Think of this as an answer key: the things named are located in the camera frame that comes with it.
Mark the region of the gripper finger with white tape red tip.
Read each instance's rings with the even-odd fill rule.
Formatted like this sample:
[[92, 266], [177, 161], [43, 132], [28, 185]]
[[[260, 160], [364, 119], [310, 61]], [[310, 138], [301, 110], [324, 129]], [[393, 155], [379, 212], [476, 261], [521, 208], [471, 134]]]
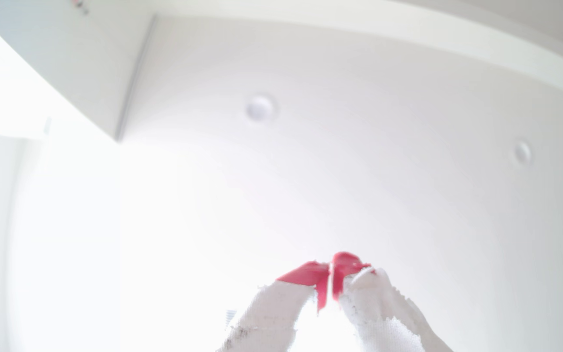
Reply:
[[332, 289], [361, 351], [452, 351], [386, 271], [349, 252], [332, 258]]
[[330, 264], [308, 261], [263, 286], [235, 317], [218, 351], [288, 351], [305, 305], [327, 301]]

